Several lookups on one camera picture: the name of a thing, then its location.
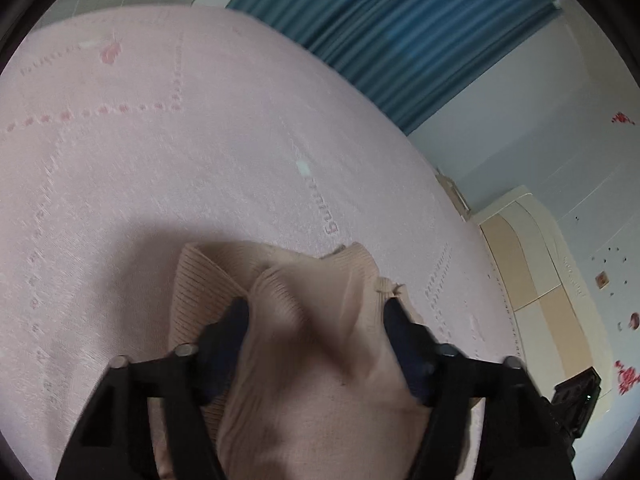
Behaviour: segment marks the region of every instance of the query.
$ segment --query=cream headboard panel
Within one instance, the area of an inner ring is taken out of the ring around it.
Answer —
[[[593,366],[602,378],[594,412],[609,409],[612,352],[595,303],[551,213],[516,188],[473,216],[481,227],[520,331],[540,392]]]

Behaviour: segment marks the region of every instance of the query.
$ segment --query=blue curtain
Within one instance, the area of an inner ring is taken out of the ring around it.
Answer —
[[[407,135],[559,12],[554,0],[231,0],[228,6],[318,56]]]

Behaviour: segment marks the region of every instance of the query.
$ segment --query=beige garment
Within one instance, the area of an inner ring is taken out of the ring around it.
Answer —
[[[195,340],[237,296],[248,298],[250,324],[236,376],[204,409],[228,477],[405,478],[429,410],[410,395],[382,325],[392,296],[415,320],[404,286],[381,278],[360,244],[322,259],[252,242],[189,244],[170,347]]]

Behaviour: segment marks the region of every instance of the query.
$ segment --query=mattress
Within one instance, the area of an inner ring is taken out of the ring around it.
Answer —
[[[54,477],[108,359],[165,354],[189,241],[361,242],[437,338],[486,360],[520,352],[479,229],[433,168],[252,18],[79,16],[30,34],[0,94],[0,431],[34,480]]]

